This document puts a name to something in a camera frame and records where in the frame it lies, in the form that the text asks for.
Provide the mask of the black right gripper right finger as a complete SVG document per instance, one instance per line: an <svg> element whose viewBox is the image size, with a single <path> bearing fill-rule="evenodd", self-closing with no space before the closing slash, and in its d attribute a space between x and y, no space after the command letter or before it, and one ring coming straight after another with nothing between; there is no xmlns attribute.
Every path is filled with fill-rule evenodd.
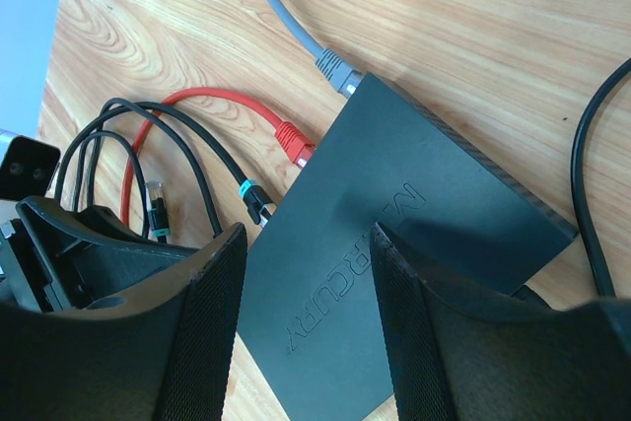
<svg viewBox="0 0 631 421"><path fill-rule="evenodd" d="M568 311L488 289L371 231L372 272L402 420L626 420L630 304Z"/></svg>

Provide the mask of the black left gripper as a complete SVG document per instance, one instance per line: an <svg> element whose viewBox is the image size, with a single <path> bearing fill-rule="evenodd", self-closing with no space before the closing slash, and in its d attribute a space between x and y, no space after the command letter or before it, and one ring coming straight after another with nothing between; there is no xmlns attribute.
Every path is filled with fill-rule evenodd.
<svg viewBox="0 0 631 421"><path fill-rule="evenodd" d="M82 309L193 255L132 232L107 207L81 212L31 196L1 223L1 268L17 305L37 313Z"/></svg>

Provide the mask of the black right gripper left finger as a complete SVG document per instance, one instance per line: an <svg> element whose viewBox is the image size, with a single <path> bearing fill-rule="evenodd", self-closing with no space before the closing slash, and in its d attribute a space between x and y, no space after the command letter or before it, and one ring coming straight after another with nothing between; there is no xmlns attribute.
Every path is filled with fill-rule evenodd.
<svg viewBox="0 0 631 421"><path fill-rule="evenodd" d="M5 420L218 420L245 280L236 224L91 307L1 308Z"/></svg>

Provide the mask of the black network switch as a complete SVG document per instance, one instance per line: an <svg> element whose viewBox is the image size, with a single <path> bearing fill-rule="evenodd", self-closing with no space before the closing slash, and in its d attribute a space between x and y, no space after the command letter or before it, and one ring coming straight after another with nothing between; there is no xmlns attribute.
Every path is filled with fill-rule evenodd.
<svg viewBox="0 0 631 421"><path fill-rule="evenodd" d="M378 223L507 295L577 236L428 108L365 76L247 255L238 333L293 420L361 420L391 396Z"/></svg>

